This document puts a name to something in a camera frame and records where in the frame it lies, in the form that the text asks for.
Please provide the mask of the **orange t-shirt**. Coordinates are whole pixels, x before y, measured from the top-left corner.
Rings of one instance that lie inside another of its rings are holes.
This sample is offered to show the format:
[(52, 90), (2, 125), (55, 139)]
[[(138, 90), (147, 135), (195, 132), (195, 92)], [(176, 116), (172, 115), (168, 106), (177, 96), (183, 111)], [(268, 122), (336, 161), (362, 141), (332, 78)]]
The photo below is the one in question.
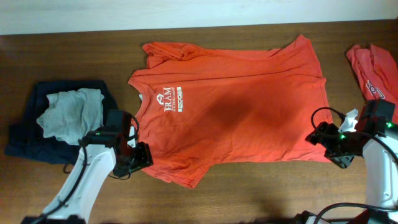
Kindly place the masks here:
[(271, 50), (179, 42), (143, 50), (146, 67), (129, 84), (142, 98), (139, 137), (154, 161), (146, 174), (194, 189), (218, 164), (325, 160), (306, 141), (314, 124), (333, 120), (308, 38)]

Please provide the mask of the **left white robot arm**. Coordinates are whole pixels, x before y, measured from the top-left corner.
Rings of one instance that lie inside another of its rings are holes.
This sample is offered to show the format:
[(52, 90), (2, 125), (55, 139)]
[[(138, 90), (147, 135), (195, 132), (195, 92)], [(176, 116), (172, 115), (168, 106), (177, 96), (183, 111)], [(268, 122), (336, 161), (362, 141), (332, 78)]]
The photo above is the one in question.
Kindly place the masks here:
[(127, 180), (154, 164), (149, 145), (139, 141), (139, 122), (123, 110), (108, 112), (106, 124), (78, 141), (79, 155), (55, 198), (37, 217), (22, 223), (88, 223), (107, 177)]

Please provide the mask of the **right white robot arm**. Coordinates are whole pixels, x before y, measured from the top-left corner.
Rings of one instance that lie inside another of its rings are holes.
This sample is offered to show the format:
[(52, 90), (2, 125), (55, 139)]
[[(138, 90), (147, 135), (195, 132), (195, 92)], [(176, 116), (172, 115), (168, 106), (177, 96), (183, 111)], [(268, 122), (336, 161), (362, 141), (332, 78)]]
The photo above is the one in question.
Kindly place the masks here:
[[(324, 156), (342, 169), (355, 157), (366, 165), (366, 203), (341, 202), (329, 205), (318, 214), (308, 211), (297, 214), (292, 223), (397, 223), (397, 124), (392, 117), (395, 104), (368, 100), (362, 111), (338, 113), (341, 125), (322, 122), (314, 127), (306, 140), (325, 148)], [(325, 219), (334, 208), (360, 208), (354, 218)]]

